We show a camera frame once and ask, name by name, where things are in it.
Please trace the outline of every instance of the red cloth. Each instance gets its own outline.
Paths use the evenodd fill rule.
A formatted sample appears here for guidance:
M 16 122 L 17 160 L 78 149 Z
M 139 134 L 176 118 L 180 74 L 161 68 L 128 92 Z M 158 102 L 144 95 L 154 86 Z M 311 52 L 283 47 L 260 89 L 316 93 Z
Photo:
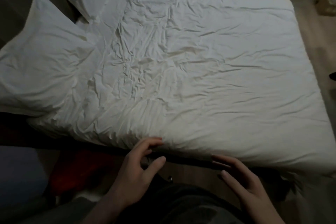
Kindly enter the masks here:
M 88 150 L 62 151 L 50 175 L 49 189 L 53 196 L 68 191 L 81 191 L 98 173 L 113 167 L 115 156 Z

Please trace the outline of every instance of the white duvet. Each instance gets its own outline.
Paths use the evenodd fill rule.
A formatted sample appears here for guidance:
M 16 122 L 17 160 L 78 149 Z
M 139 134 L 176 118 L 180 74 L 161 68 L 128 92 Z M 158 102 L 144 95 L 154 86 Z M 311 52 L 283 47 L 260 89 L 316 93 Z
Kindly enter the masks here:
M 37 129 L 127 149 L 161 136 L 159 150 L 182 156 L 336 170 L 289 0 L 119 0 L 99 24 L 79 24 L 101 35 L 104 59 L 64 107 L 30 120 Z

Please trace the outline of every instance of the right hand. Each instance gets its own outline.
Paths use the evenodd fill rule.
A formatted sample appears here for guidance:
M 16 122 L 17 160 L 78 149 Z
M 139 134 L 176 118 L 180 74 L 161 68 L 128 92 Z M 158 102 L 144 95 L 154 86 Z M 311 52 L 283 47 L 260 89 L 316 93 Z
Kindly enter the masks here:
M 257 224 L 285 224 L 260 179 L 236 158 L 212 155 L 212 163 L 224 170 L 220 175 L 240 199 L 243 207 Z

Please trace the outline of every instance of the bed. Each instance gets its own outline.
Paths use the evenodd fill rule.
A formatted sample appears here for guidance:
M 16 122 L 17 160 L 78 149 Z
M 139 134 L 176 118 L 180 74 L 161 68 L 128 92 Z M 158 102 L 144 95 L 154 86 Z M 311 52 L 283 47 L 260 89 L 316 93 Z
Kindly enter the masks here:
M 33 1 L 27 21 L 48 6 L 54 9 Z M 44 77 L 26 84 L 42 89 L 13 94 L 7 75 L 19 62 L 7 43 L 1 111 L 19 113 L 13 101 L 24 103 L 28 123 L 53 138 L 131 149 L 142 137 L 161 136 L 163 154 L 226 154 L 250 166 L 334 173 L 333 131 L 289 0 L 107 0 L 92 23 L 81 17 L 71 25 L 59 10 L 45 16 L 90 51 L 66 76 L 52 77 L 59 71 L 38 63 Z M 22 80 L 36 72 L 25 61 Z M 64 95 L 61 77 L 70 89 Z

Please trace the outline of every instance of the white bed sheet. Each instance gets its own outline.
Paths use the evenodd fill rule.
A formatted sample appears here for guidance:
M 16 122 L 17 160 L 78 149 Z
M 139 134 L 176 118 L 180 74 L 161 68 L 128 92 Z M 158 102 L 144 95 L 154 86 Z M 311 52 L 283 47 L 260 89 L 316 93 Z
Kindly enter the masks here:
M 162 136 L 159 150 L 182 156 L 336 170 L 334 135 L 290 1 L 118 4 L 99 25 L 82 25 L 106 43 L 95 76 L 61 110 L 31 125 L 121 148 Z

